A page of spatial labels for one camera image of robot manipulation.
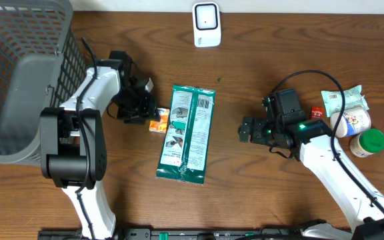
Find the small red box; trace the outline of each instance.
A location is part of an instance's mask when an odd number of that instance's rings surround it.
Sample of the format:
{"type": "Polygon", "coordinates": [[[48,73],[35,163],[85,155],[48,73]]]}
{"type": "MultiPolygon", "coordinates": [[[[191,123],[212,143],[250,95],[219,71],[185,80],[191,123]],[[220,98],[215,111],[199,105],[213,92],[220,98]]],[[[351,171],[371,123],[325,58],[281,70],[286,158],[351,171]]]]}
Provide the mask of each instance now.
{"type": "Polygon", "coordinates": [[[322,118],[324,113],[324,108],[322,107],[312,107],[312,116],[311,119],[316,119],[316,118],[322,118]]]}

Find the green lid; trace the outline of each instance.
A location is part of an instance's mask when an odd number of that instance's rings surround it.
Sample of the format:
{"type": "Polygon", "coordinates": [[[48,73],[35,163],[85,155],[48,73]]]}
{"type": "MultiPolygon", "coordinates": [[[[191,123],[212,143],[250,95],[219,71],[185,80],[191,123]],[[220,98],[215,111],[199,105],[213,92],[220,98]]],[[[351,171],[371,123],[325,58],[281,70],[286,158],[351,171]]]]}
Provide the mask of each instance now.
{"type": "Polygon", "coordinates": [[[369,153],[384,150],[384,134],[377,129],[368,129],[359,136],[359,144],[369,153]]]}

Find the jar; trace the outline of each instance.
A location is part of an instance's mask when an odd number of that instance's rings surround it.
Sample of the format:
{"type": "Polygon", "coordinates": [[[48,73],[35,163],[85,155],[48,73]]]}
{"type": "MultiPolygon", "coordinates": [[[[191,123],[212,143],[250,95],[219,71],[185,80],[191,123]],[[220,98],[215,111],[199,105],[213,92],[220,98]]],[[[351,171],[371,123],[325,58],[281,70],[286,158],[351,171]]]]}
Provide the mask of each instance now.
{"type": "Polygon", "coordinates": [[[378,129],[369,129],[354,137],[349,144],[357,157],[368,157],[384,150],[384,134],[378,129]]]}
{"type": "MultiPolygon", "coordinates": [[[[340,113],[333,113],[330,118],[331,129],[334,129],[340,113]]],[[[336,137],[346,137],[362,133],[371,126],[370,115],[363,107],[348,109],[343,112],[336,137]]]]}

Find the white plastic bottle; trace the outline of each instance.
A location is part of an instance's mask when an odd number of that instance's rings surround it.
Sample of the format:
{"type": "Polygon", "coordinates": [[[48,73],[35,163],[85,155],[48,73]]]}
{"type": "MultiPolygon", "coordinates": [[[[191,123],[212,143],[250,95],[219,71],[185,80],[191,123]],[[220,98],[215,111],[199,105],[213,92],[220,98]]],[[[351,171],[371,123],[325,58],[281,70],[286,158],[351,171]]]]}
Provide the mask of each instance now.
{"type": "MultiPolygon", "coordinates": [[[[334,128],[340,113],[333,113],[330,118],[331,129],[334,128]]],[[[336,131],[336,137],[346,137],[362,133],[371,127],[370,115],[363,107],[345,110],[336,131]]]]}

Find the black motor joint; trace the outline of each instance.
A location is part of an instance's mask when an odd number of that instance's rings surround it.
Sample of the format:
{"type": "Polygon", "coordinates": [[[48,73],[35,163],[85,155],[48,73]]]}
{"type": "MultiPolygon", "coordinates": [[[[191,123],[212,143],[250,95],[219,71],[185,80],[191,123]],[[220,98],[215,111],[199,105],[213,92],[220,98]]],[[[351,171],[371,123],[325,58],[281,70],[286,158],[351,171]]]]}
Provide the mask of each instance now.
{"type": "MultiPolygon", "coordinates": [[[[102,180],[107,163],[107,152],[100,111],[84,109],[81,117],[87,123],[85,134],[92,149],[86,188],[94,188],[96,181],[102,180]]],[[[52,179],[56,187],[80,185],[87,174],[87,156],[81,139],[79,144],[62,143],[60,139],[69,137],[76,130],[71,111],[63,108],[46,107],[40,115],[39,129],[41,140],[41,170],[44,177],[52,179]]]]}
{"type": "Polygon", "coordinates": [[[144,124],[147,119],[159,121],[158,102],[151,94],[153,82],[126,52],[111,51],[109,59],[100,60],[99,65],[117,69],[121,78],[121,89],[112,98],[112,103],[118,106],[116,119],[138,124],[144,124]]]}
{"type": "Polygon", "coordinates": [[[244,117],[239,126],[239,140],[247,143],[262,144],[273,148],[288,149],[289,157],[299,161],[299,146],[308,143],[312,137],[323,133],[331,134],[330,128],[320,119],[306,120],[304,110],[300,108],[299,98],[294,89],[270,93],[264,97],[262,105],[266,109],[266,118],[244,117]]]}

